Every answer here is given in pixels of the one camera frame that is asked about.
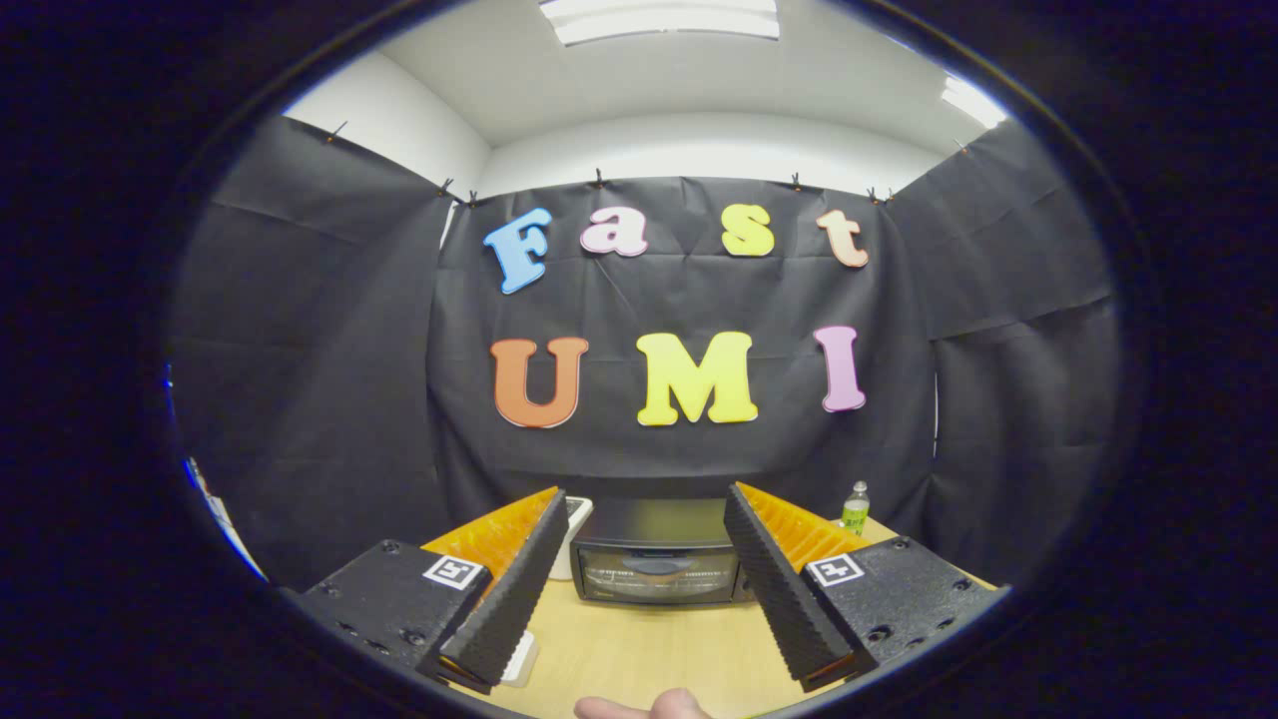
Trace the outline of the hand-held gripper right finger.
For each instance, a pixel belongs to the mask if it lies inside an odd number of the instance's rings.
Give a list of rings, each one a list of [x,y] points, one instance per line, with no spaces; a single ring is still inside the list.
[[[1007,595],[911,536],[866,541],[748,483],[728,488],[723,524],[787,670],[808,692],[904,663]]]

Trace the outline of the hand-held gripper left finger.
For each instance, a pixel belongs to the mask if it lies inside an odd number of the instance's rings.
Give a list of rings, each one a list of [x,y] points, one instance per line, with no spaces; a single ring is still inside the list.
[[[489,693],[567,527],[565,492],[550,487],[423,545],[385,538],[291,600],[359,653]]]

